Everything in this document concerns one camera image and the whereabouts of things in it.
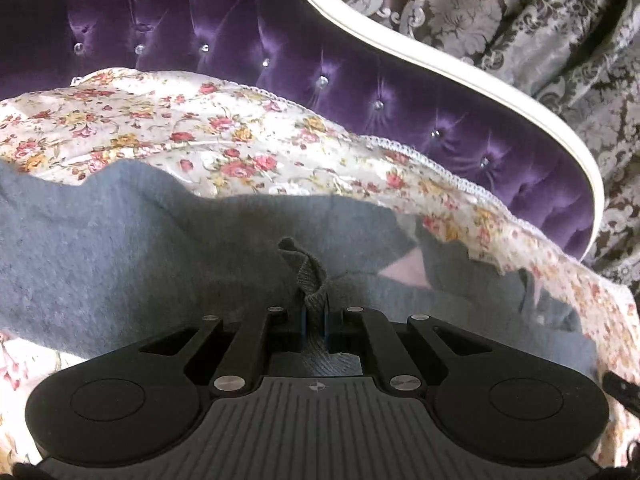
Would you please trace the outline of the purple tufted velvet sofa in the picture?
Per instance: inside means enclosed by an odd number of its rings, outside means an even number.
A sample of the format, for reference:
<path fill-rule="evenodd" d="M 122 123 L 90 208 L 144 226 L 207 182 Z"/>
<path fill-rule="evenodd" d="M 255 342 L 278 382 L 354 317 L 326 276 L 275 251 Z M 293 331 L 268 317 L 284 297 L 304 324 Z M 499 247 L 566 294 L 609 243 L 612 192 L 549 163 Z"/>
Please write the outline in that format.
<path fill-rule="evenodd" d="M 1 0 L 2 96 L 107 67 L 261 88 L 415 148 L 582 258 L 604 208 L 596 161 L 550 110 L 341 0 Z"/>

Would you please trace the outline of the floral quilted bedspread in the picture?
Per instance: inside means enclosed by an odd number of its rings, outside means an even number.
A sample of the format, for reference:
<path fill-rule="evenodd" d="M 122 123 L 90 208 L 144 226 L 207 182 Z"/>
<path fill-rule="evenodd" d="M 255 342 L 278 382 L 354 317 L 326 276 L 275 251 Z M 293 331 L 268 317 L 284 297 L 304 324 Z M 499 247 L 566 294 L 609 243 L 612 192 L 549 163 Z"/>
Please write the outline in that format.
<path fill-rule="evenodd" d="M 167 172 L 206 200 L 340 196 L 415 214 L 500 274 L 526 270 L 573 307 L 597 349 L 587 376 L 427 314 L 392 322 L 423 377 L 384 392 L 356 368 L 293 370 L 275 354 L 251 392 L 215 392 L 242 321 L 216 315 L 83 358 L 29 390 L 41 454 L 17 479 L 634 479 L 639 416 L 602 388 L 639 385 L 625 289 L 586 269 L 501 200 L 400 143 L 355 136 L 289 100 L 180 72 L 108 68 L 1 104 L 1 168 L 77 186 L 116 162 Z"/>

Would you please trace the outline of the grey argyle knit sweater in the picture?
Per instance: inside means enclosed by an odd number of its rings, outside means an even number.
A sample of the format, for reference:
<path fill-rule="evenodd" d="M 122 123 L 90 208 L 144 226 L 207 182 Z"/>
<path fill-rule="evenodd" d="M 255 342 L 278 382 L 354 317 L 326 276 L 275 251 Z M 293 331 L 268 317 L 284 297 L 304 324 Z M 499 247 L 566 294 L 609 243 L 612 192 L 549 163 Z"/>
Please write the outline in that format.
<path fill-rule="evenodd" d="M 340 196 L 206 200 L 167 172 L 116 162 L 81 185 L 1 168 L 1 327 L 93 358 L 205 315 L 229 323 L 303 292 L 308 346 L 293 370 L 345 375 L 320 341 L 325 310 L 427 314 L 597 373 L 577 311 L 526 270 L 500 274 L 420 217 Z"/>

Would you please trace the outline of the grey damask curtain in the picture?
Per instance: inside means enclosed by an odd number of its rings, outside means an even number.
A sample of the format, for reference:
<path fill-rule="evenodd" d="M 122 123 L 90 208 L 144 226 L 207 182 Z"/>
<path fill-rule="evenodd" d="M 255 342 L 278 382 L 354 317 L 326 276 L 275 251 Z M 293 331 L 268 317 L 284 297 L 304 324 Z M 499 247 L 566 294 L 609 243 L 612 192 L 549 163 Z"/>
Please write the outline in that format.
<path fill-rule="evenodd" d="M 521 90 L 565 120 L 600 168 L 587 262 L 639 286 L 639 0 L 343 0 Z"/>

